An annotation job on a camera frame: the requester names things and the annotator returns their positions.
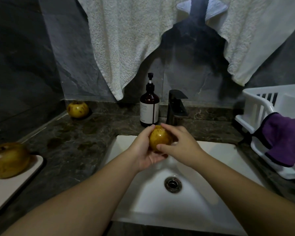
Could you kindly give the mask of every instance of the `bottle label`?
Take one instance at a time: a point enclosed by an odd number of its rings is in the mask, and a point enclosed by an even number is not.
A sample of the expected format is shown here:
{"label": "bottle label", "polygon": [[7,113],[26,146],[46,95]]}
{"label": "bottle label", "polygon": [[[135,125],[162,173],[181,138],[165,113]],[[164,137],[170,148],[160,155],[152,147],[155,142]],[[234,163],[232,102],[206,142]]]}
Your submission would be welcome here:
{"label": "bottle label", "polygon": [[159,103],[146,104],[140,102],[140,121],[147,124],[156,123],[158,121]]}

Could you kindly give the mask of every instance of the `gray tile wall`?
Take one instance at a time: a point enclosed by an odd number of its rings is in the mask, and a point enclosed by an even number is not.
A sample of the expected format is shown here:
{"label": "gray tile wall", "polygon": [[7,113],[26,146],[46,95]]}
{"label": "gray tile wall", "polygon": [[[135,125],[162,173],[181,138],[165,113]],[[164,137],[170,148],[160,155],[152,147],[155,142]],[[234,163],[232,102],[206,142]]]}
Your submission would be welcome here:
{"label": "gray tile wall", "polygon": [[38,0],[0,0],[0,141],[60,114],[63,98]]}
{"label": "gray tile wall", "polygon": [[[39,1],[65,98],[115,101],[94,60],[87,16],[78,1]],[[155,92],[163,103],[170,89],[180,89],[189,97],[190,105],[243,106],[243,87],[227,73],[224,39],[205,25],[208,0],[192,2],[190,16],[163,35],[160,47],[144,60],[126,86],[122,102],[138,102],[145,92],[147,72],[154,72]],[[265,61],[246,87],[293,83],[295,32]]]}

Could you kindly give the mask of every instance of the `faucet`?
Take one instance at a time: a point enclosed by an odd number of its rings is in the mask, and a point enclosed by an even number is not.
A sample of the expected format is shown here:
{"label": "faucet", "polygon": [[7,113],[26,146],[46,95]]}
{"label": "faucet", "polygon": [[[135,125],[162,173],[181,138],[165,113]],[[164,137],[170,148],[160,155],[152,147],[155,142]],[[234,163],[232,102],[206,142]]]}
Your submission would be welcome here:
{"label": "faucet", "polygon": [[188,116],[181,101],[181,99],[186,98],[188,97],[180,90],[172,89],[169,91],[166,124],[176,126],[177,118],[186,118]]}

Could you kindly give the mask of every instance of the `countertop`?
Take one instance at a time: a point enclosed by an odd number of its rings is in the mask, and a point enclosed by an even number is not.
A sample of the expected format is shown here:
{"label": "countertop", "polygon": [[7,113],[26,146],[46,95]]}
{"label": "countertop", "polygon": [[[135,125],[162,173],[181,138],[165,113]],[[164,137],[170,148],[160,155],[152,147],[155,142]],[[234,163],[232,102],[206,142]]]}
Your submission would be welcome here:
{"label": "countertop", "polygon": [[[84,120],[65,115],[28,139],[26,146],[44,157],[44,166],[0,211],[0,234],[36,206],[94,174],[117,135],[138,135],[143,130],[139,119],[137,115],[120,112],[93,113]],[[243,139],[230,121],[182,119],[179,124],[198,141],[238,144]],[[271,170],[247,143],[238,148],[276,193],[295,202],[294,181],[287,181]],[[135,235],[172,235],[174,229],[113,222],[106,235],[134,235],[133,230],[137,230]],[[218,234],[176,230],[175,235]]]}

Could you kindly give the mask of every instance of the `white cutting board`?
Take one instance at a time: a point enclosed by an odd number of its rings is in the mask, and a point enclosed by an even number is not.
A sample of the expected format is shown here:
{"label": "white cutting board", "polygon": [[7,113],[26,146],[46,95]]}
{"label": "white cutting board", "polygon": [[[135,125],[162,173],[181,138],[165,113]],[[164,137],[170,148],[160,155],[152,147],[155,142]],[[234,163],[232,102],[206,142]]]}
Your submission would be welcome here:
{"label": "white cutting board", "polygon": [[32,155],[31,162],[23,173],[8,178],[0,179],[0,209],[16,193],[16,191],[39,169],[43,163],[43,158]]}

